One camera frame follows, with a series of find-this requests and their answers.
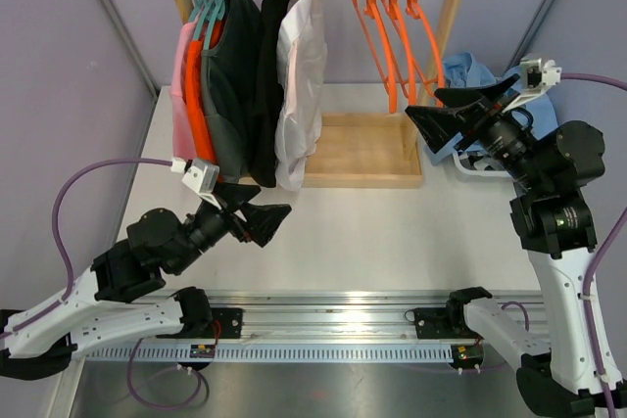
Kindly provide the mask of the light blue shirt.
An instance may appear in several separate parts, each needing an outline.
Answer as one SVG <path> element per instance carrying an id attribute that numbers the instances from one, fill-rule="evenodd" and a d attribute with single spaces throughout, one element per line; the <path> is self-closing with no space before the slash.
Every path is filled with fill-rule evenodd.
<path id="1" fill-rule="evenodd" d="M 516 66 L 507 70 L 503 77 L 496 77 L 487 66 L 478 61 L 469 52 L 448 56 L 444 59 L 443 65 L 445 83 L 448 87 L 452 88 L 489 86 L 513 74 L 518 74 L 521 78 L 523 76 L 521 67 Z M 555 108 L 547 94 L 526 103 L 519 109 L 522 108 L 526 109 L 534 118 L 531 130 L 536 138 L 540 139 L 557 128 L 558 124 Z M 521 124 L 527 123 L 526 116 L 516 113 L 515 117 Z M 430 162 L 437 165 L 454 153 L 454 144 L 454 141 L 450 142 L 441 151 L 435 154 L 431 152 L 426 145 L 424 146 L 424 150 Z M 472 144 L 467 151 L 478 154 L 479 156 L 487 156 L 487 153 L 479 143 Z"/>

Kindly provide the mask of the orange hanger of plaid shirt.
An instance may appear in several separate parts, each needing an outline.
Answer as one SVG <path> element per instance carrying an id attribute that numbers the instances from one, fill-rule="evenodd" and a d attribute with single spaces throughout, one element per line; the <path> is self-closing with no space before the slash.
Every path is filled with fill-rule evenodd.
<path id="1" fill-rule="evenodd" d="M 444 67 L 440 46 L 438 45 L 431 23 L 428 20 L 420 1 L 406 0 L 406 5 L 406 13 L 413 20 L 418 21 L 424 30 L 431 60 L 434 62 L 435 68 L 434 71 L 429 71 L 428 68 L 425 68 L 416 57 L 412 57 L 411 70 L 419 77 L 421 91 L 423 91 L 429 99 L 435 100 L 436 107 L 442 107 L 441 103 L 435 97 L 436 89 L 445 85 Z"/>

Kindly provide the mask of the orange hanger of grey shirt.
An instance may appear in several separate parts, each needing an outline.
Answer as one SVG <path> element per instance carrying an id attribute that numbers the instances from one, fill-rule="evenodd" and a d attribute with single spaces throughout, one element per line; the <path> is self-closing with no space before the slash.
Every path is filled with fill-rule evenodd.
<path id="1" fill-rule="evenodd" d="M 405 23 L 405 14 L 401 8 L 399 0 L 380 0 L 389 22 L 396 30 L 401 41 L 407 62 L 407 76 L 403 76 L 399 60 L 395 56 L 395 50 L 389 39 L 387 30 L 381 19 L 378 20 L 378 28 L 381 42 L 388 65 L 388 73 L 381 75 L 384 86 L 389 96 L 389 110 L 391 113 L 397 111 L 397 88 L 400 88 L 409 106 L 417 104 L 416 88 L 416 68 L 415 59 L 412 53 L 408 28 Z"/>

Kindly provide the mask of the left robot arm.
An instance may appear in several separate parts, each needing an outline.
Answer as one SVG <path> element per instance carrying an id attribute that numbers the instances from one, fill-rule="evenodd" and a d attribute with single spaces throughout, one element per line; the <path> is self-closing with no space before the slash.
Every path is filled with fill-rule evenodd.
<path id="1" fill-rule="evenodd" d="M 167 276 L 181 274 L 226 235 L 266 246 L 292 208 L 252 204 L 260 192 L 253 185 L 219 184 L 217 200 L 202 201 L 184 219 L 169 209 L 151 209 L 93 260 L 69 295 L 30 310 L 2 310 L 2 376 L 35 381 L 106 346 L 204 336 L 214 323 L 204 290 L 183 288 L 151 304 L 138 300 L 160 291 Z"/>

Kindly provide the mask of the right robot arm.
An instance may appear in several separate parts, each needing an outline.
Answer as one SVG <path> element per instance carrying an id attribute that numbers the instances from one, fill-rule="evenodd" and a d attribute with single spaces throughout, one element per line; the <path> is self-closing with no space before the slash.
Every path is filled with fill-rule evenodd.
<path id="1" fill-rule="evenodd" d="M 452 292 L 434 313 L 418 308 L 417 328 L 443 328 L 484 340 L 513 370 L 518 391 L 535 414 L 609 416 L 626 405 L 626 382 L 609 347 L 595 283 L 608 249 L 599 242 L 582 188 L 604 174 L 602 133 L 582 120 L 543 137 L 516 114 L 560 82 L 557 68 L 522 70 L 496 84 L 440 88 L 437 105 L 406 113 L 428 148 L 463 150 L 479 144 L 513 179 L 510 217 L 539 282 L 549 336 L 516 324 L 484 288 Z"/>

